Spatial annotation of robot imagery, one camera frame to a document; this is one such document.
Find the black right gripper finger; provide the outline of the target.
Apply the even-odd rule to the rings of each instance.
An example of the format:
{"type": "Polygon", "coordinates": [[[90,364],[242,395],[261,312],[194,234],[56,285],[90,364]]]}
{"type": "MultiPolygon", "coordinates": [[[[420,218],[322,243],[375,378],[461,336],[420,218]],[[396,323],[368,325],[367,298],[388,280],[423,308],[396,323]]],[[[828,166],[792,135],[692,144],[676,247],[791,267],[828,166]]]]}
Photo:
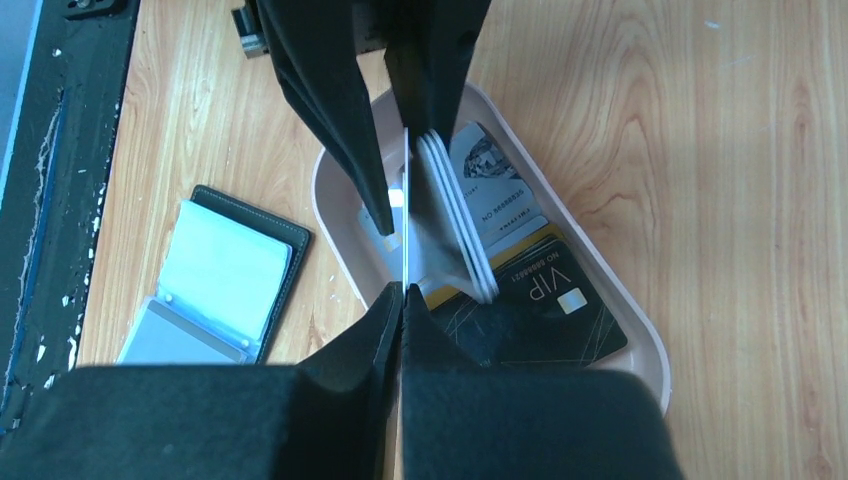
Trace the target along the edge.
{"type": "Polygon", "coordinates": [[[401,334],[407,479],[679,479],[647,386],[615,371],[484,367],[432,320],[416,285],[401,334]]]}
{"type": "Polygon", "coordinates": [[[384,1],[384,55],[401,120],[414,138],[451,142],[489,0],[384,1]]]}
{"type": "Polygon", "coordinates": [[[5,479],[379,479],[404,290],[293,365],[87,367],[38,397],[5,479]]]}
{"type": "Polygon", "coordinates": [[[394,232],[351,1],[258,1],[285,99],[353,182],[378,232],[394,232]]]}

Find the gold credit card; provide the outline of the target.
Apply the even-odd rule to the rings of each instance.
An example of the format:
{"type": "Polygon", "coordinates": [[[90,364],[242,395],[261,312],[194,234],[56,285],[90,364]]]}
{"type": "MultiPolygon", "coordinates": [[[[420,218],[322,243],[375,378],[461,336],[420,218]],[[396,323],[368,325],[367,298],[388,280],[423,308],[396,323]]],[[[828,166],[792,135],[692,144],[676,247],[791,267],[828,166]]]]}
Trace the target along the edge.
{"type": "Polygon", "coordinates": [[[404,141],[404,163],[402,171],[402,193],[403,205],[401,207],[402,219],[402,283],[404,291],[407,291],[410,286],[410,145],[409,145],[409,129],[403,130],[404,141]]]}
{"type": "MultiPolygon", "coordinates": [[[[509,247],[505,251],[495,255],[490,260],[490,265],[493,267],[494,270],[498,270],[509,261],[516,259],[525,250],[529,249],[532,245],[535,245],[536,243],[540,242],[548,235],[554,235],[559,238],[563,237],[562,230],[556,224],[549,223],[548,225],[532,232],[528,237],[522,239],[516,245],[509,247]]],[[[461,291],[457,288],[451,286],[444,286],[435,290],[432,293],[425,295],[424,299],[428,309],[433,310],[458,294],[461,294],[461,291]]]]}

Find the black VIP credit card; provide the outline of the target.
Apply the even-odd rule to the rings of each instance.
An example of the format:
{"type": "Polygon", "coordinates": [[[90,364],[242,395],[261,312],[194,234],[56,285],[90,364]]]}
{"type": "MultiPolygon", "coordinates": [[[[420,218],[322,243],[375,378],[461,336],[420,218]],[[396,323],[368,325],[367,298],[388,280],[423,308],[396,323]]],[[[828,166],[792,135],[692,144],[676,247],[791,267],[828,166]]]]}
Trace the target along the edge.
{"type": "Polygon", "coordinates": [[[479,304],[458,294],[434,322],[483,366],[587,366],[628,339],[566,244],[548,235],[495,271],[499,295],[479,304]]]}

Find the pink oval plastic tray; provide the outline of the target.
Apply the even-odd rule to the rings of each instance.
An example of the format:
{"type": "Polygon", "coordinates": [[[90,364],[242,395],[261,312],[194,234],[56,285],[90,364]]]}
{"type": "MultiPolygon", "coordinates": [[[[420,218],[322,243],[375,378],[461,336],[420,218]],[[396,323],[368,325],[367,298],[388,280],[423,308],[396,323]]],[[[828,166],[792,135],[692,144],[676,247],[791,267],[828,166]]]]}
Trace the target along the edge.
{"type": "MultiPolygon", "coordinates": [[[[559,229],[626,334],[628,344],[623,351],[599,361],[598,367],[638,376],[657,399],[661,411],[666,412],[672,395],[672,372],[668,352],[652,321],[562,203],[497,106],[472,83],[464,87],[456,125],[463,127],[468,122],[479,123],[507,154],[540,203],[543,215],[559,229]]],[[[363,307],[370,307],[392,277],[357,219],[363,206],[360,195],[327,150],[319,153],[314,166],[312,204],[354,294],[363,307]]]]}

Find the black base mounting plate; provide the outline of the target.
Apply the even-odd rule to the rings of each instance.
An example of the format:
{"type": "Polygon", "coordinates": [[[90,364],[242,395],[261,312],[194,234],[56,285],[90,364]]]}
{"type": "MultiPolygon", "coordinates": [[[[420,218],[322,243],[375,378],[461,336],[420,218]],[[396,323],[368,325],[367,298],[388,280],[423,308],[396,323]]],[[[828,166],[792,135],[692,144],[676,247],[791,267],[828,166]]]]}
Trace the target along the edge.
{"type": "Polygon", "coordinates": [[[3,436],[77,362],[139,10],[1,5],[3,436]]]}

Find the black leather card holder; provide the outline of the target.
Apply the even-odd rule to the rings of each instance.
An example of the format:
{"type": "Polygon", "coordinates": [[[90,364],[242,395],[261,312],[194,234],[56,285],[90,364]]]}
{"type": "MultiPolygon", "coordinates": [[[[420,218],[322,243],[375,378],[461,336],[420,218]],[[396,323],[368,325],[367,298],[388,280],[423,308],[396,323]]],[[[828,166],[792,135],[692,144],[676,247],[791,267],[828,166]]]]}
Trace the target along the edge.
{"type": "Polygon", "coordinates": [[[297,223],[196,186],[118,363],[265,362],[311,241],[297,223]]]}

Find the thin white card stack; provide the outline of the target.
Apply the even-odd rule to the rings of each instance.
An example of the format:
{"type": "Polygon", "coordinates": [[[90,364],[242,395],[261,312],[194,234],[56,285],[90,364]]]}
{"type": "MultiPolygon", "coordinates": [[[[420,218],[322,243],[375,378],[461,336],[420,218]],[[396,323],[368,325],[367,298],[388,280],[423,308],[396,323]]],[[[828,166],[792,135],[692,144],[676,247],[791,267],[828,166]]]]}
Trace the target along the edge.
{"type": "Polygon", "coordinates": [[[499,294],[493,269],[438,133],[415,141],[408,166],[409,216],[422,276],[430,288],[451,286],[479,303],[499,294]]]}

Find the white silver VIP card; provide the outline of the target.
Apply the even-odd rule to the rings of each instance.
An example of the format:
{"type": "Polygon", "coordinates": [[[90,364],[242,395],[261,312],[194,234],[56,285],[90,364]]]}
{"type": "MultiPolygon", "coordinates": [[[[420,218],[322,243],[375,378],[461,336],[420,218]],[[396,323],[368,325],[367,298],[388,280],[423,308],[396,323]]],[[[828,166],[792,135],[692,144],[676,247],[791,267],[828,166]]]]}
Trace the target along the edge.
{"type": "Polygon", "coordinates": [[[489,256],[548,224],[527,183],[480,124],[470,122],[455,134],[450,159],[489,256]]]}

